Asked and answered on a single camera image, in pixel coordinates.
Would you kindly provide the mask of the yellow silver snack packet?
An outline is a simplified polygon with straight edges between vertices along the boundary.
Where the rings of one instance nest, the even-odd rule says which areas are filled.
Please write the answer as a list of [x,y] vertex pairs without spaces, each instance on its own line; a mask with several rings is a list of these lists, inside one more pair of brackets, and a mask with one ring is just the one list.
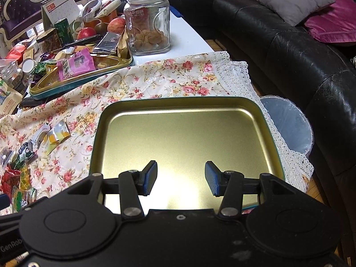
[[55,148],[59,146],[64,140],[71,136],[70,131],[64,120],[61,120],[57,125],[52,127],[44,137],[45,154],[50,155]]

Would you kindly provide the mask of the gold tin with snacks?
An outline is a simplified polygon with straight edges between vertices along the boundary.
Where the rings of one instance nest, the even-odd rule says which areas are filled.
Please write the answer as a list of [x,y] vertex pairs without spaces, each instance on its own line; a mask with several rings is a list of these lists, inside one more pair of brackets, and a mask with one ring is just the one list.
[[127,59],[113,55],[99,54],[92,54],[92,58],[97,68],[95,71],[61,81],[57,67],[55,67],[50,73],[44,75],[33,87],[30,87],[30,95],[34,99],[39,100],[55,94],[64,93],[89,81],[95,80],[102,75],[127,68],[133,62],[133,57],[130,54]]

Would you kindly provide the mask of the empty gold tin tray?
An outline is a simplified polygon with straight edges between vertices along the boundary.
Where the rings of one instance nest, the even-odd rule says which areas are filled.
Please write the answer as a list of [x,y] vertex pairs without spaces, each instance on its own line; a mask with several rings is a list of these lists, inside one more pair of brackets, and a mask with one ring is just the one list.
[[257,103],[242,97],[190,97],[122,101],[99,118],[91,173],[116,178],[150,161],[158,177],[144,210],[220,206],[204,176],[208,161],[247,178],[284,178],[281,158]]

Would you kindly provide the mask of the floral tablecloth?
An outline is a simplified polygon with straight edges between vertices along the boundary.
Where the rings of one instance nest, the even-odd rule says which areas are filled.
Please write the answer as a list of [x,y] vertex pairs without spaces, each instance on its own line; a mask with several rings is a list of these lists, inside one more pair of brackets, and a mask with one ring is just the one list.
[[[16,151],[30,140],[44,124],[55,126],[62,119],[66,122],[71,136],[59,144],[50,154],[40,153],[30,162],[31,182],[37,190],[38,198],[51,197],[71,186],[89,174],[89,161],[92,155],[94,136],[97,131],[99,115],[104,109],[119,101],[164,98],[206,98],[206,97],[244,97],[252,100],[261,108],[275,141],[282,162],[285,178],[299,190],[306,192],[314,167],[307,157],[291,150],[278,132],[261,98],[258,96],[248,73],[245,61],[231,61],[226,52],[190,55],[176,59],[157,60],[120,69],[96,80],[79,86],[74,90],[35,108],[24,110],[15,115],[1,117],[1,150],[5,147]],[[173,125],[168,131],[168,138],[163,143],[163,150],[168,151],[168,139],[173,143],[182,142],[183,147],[192,146],[189,155],[208,154],[208,143],[203,139],[213,130],[212,119],[205,125],[199,122],[199,134],[191,127],[184,127],[183,122]],[[219,198],[208,201],[210,190],[204,180],[204,164],[198,173],[183,174],[176,169],[167,173],[161,170],[158,158],[158,180],[154,184],[149,202],[158,199],[156,208],[212,208],[213,203],[220,203]],[[178,186],[163,187],[160,179],[173,178],[174,183],[183,183],[192,191],[184,195]]]

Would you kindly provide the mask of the pink snack packet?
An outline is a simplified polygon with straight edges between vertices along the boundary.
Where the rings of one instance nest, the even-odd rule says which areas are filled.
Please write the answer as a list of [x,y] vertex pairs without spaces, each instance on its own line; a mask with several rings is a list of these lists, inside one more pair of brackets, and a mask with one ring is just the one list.
[[62,59],[57,62],[57,71],[60,81],[64,81],[95,70],[96,67],[93,61],[93,57],[87,48],[76,52],[68,59]]

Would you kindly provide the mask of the silver foil snack packet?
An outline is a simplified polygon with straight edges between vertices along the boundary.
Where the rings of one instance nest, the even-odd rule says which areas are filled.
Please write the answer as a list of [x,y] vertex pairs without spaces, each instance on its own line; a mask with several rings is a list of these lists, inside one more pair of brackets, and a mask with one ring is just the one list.
[[103,39],[92,50],[93,54],[115,55],[116,46],[121,38],[120,34],[107,32]]

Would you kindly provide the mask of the black leather sofa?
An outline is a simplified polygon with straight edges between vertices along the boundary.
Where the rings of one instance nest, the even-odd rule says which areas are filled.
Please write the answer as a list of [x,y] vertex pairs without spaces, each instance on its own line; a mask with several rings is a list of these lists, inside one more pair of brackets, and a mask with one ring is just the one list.
[[169,0],[205,39],[249,64],[264,94],[293,101],[314,132],[310,161],[341,220],[340,255],[355,264],[355,45],[327,44],[257,0]]

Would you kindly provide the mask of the beige tree snack bag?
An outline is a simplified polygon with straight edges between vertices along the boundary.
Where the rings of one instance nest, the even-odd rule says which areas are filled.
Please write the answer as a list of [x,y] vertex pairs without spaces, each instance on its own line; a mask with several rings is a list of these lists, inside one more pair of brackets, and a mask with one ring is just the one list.
[[1,79],[0,82],[0,117],[11,115],[19,103],[22,101],[23,95],[12,89]]

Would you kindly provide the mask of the red apple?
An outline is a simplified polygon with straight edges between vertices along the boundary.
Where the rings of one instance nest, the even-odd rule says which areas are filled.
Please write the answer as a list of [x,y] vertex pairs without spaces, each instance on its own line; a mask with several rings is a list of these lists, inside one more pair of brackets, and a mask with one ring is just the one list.
[[124,18],[114,18],[110,21],[107,26],[107,31],[115,34],[121,34],[125,29],[125,19]]
[[81,39],[84,39],[84,38],[87,38],[87,37],[92,37],[92,36],[95,36],[97,33],[96,31],[91,28],[91,27],[85,27],[85,28],[82,28],[78,35],[77,35],[77,39],[78,40],[81,40]]

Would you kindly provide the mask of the small glass jar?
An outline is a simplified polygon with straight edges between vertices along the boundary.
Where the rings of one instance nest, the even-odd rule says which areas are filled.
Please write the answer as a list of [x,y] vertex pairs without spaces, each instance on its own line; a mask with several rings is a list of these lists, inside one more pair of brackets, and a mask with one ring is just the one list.
[[22,77],[22,70],[18,67],[17,61],[11,61],[1,70],[1,78],[13,89],[22,82]]

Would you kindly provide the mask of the dark lidded canister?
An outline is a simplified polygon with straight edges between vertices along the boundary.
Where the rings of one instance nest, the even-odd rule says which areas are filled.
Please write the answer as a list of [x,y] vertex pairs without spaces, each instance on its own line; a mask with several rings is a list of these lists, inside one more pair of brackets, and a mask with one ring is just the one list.
[[40,34],[37,37],[36,42],[42,54],[51,53],[54,50],[60,49],[62,47],[57,30],[55,28],[50,28],[49,30],[46,30]]

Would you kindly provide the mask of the glass jar with nuts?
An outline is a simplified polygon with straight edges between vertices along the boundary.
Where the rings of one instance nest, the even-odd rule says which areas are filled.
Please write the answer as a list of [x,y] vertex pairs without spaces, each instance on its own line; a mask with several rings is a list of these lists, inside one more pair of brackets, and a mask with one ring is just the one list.
[[170,49],[168,0],[125,0],[124,16],[134,55],[160,54]]

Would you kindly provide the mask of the desk calendar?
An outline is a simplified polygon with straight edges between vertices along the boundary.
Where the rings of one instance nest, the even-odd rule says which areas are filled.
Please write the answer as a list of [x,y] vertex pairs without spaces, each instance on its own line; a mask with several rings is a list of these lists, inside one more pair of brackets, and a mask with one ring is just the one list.
[[56,22],[67,18],[71,24],[80,14],[80,9],[74,0],[47,0],[41,8],[44,30],[54,26]]

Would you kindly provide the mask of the magenta cushion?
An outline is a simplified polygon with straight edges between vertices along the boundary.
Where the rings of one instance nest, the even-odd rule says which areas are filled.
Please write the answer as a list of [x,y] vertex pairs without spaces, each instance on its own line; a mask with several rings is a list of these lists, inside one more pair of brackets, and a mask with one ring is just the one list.
[[355,2],[335,0],[333,4],[311,14],[304,22],[308,32],[324,43],[355,43]]

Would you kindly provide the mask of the grey cushion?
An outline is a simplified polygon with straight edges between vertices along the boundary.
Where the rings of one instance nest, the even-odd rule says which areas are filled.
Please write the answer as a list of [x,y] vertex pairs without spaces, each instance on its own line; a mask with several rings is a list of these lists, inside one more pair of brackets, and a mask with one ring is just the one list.
[[336,0],[257,0],[277,13],[286,23],[296,26],[310,14],[329,7]]

